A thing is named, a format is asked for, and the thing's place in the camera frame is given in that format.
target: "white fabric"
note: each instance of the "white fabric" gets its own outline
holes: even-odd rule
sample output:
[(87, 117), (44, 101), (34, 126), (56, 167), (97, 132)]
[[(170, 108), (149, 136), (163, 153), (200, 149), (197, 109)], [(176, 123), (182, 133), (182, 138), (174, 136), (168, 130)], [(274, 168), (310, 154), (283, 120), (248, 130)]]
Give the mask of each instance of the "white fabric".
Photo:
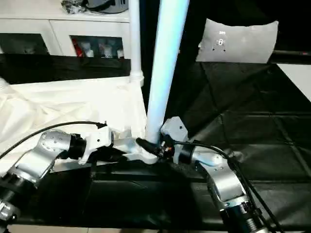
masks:
[(266, 63), (276, 43), (278, 22), (227, 26), (206, 20), (196, 61)]
[[(133, 137), (144, 136), (146, 114), (139, 83), (128, 83), (128, 77), (116, 77), (9, 85), (0, 78), (0, 154), (39, 129), (81, 120), (107, 121), (121, 138), (122, 132), (129, 130)], [(59, 129), (86, 137), (97, 127), (79, 124)], [(39, 137), (27, 140), (1, 159), (0, 174), (32, 149)], [(55, 169), (66, 169), (64, 164), (60, 167)]]

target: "white clamp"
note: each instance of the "white clamp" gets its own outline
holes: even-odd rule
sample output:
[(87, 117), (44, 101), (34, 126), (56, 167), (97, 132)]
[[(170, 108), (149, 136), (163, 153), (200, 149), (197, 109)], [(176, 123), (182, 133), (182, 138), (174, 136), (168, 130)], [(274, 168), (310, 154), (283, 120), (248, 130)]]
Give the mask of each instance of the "white clamp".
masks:
[(112, 143), (112, 132), (109, 127), (103, 127), (97, 130), (97, 132), (92, 133), (90, 136), (85, 138), (86, 149), (83, 156), (79, 160), (80, 165), (86, 164), (89, 156), (92, 152), (96, 151), (97, 148), (103, 146), (110, 146)]

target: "white shelf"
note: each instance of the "white shelf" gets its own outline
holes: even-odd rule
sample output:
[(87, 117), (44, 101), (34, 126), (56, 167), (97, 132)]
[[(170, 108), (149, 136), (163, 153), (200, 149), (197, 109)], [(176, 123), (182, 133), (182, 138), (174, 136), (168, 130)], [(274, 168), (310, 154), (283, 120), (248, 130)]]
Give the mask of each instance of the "white shelf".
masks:
[(85, 12), (69, 15), (61, 0), (0, 0), (0, 18), (129, 22), (128, 10), (119, 14)]

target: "floor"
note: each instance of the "floor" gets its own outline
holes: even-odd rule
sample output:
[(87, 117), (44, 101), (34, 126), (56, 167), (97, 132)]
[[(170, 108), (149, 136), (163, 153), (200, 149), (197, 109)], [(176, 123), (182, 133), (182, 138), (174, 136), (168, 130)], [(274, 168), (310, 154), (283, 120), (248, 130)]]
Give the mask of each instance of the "floor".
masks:
[[(79, 228), (79, 227), (50, 227), (34, 225), (12, 225), (8, 227), (11, 233), (157, 233), (158, 230), (148, 229), (113, 229), (113, 228)], [(163, 233), (220, 233), (204, 231), (167, 231)]]

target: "light blue pole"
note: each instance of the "light blue pole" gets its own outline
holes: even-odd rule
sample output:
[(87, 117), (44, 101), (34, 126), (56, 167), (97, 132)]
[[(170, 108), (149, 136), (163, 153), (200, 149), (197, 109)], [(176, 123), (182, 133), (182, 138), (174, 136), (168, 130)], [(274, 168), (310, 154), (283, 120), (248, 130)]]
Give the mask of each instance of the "light blue pole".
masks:
[(189, 0), (160, 3), (145, 137), (152, 143), (159, 141), (188, 5)]

